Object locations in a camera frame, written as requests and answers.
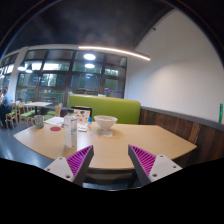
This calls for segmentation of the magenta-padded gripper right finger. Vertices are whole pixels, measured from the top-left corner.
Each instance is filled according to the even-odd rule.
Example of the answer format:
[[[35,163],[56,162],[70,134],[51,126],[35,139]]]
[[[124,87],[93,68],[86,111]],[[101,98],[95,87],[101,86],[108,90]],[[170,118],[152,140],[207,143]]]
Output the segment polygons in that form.
[[[128,155],[142,186],[181,170],[179,165],[164,154],[155,156],[134,145],[128,146]]]

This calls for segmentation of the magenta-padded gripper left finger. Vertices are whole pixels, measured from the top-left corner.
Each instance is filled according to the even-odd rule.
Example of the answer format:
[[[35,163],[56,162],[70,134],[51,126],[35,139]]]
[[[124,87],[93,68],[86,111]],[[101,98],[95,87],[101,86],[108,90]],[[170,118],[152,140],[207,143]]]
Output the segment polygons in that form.
[[[58,157],[45,171],[82,186],[93,156],[94,148],[90,145],[67,158]]]

